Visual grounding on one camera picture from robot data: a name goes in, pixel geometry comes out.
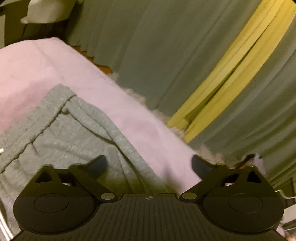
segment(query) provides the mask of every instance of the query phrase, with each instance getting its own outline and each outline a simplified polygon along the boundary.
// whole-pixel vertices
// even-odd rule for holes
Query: wooden floor
[[[84,57],[86,57],[89,61],[91,61],[94,65],[96,65],[101,71],[103,71],[105,74],[112,74],[113,71],[110,69],[108,66],[102,66],[99,64],[94,63],[94,57],[88,57],[87,56],[87,51],[81,51],[80,46],[72,46],[73,49],[75,49],[77,52],[82,54]]]

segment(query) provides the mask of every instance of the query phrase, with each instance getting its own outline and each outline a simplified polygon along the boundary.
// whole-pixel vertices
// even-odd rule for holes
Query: pink mattress
[[[103,110],[153,171],[179,193],[200,182],[191,169],[194,151],[57,38],[22,41],[0,49],[0,132],[60,83]]]

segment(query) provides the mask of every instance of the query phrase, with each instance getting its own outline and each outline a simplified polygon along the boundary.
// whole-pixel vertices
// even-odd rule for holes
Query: yellow curtain
[[[266,62],[296,14],[292,0],[263,0],[211,74],[167,123],[183,129],[186,143],[206,128]],[[192,112],[199,112],[190,123]]]

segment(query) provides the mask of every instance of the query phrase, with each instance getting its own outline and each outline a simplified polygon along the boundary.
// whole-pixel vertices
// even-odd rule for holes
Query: ribbed black surface
[[[283,241],[275,231],[239,235],[210,223],[196,204],[173,194],[125,194],[102,204],[84,226],[65,234],[37,235],[24,231],[15,241]]]

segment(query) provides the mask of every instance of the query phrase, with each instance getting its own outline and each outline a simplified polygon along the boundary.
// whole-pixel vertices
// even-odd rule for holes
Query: gray curtain
[[[250,84],[202,133],[230,165],[248,153],[262,155],[277,187],[296,175],[296,20]]]
[[[118,83],[172,116],[209,75],[261,0],[84,0],[68,23]]]

